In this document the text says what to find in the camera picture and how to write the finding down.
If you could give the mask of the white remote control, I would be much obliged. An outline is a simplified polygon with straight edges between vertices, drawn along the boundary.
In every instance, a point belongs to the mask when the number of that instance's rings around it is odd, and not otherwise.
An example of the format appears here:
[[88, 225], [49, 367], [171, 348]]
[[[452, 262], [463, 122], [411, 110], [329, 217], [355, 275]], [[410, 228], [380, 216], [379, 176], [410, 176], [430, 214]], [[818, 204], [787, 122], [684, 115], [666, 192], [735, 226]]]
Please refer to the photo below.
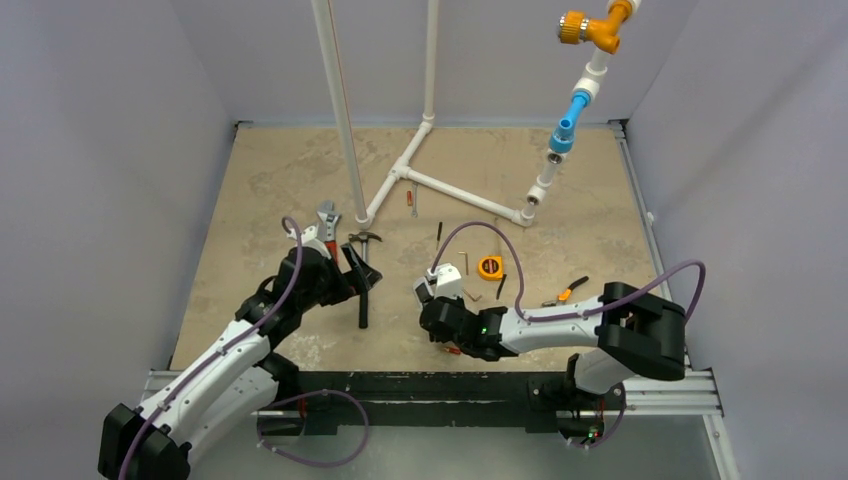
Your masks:
[[424, 306], [434, 298], [433, 291], [427, 277], [418, 278], [413, 283], [412, 291], [421, 309], [423, 309]]

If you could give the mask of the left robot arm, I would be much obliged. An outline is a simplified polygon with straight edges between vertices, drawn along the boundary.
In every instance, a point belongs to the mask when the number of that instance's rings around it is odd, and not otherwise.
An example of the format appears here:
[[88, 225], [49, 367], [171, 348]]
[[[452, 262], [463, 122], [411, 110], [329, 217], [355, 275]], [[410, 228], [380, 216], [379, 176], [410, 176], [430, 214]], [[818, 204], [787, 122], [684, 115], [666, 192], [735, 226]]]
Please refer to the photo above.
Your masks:
[[276, 347], [315, 306], [365, 295], [382, 279], [349, 244], [340, 270], [321, 245], [291, 249], [213, 344], [139, 406], [105, 417], [97, 471], [107, 479], [186, 479], [248, 414], [284, 409], [300, 394], [299, 369]]

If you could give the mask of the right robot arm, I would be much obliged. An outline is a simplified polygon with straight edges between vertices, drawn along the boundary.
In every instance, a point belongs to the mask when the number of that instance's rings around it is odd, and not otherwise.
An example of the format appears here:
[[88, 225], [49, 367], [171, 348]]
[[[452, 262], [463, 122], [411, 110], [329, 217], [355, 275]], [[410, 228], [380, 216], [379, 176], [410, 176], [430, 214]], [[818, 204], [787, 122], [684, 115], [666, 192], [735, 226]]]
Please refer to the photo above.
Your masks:
[[561, 381], [564, 399], [584, 407], [633, 376], [678, 381], [685, 376], [685, 310], [635, 287], [608, 282], [583, 302], [519, 313], [492, 307], [472, 312], [458, 290], [449, 295], [425, 279], [413, 287], [420, 326], [433, 342], [452, 343], [484, 361], [540, 349], [583, 347]]

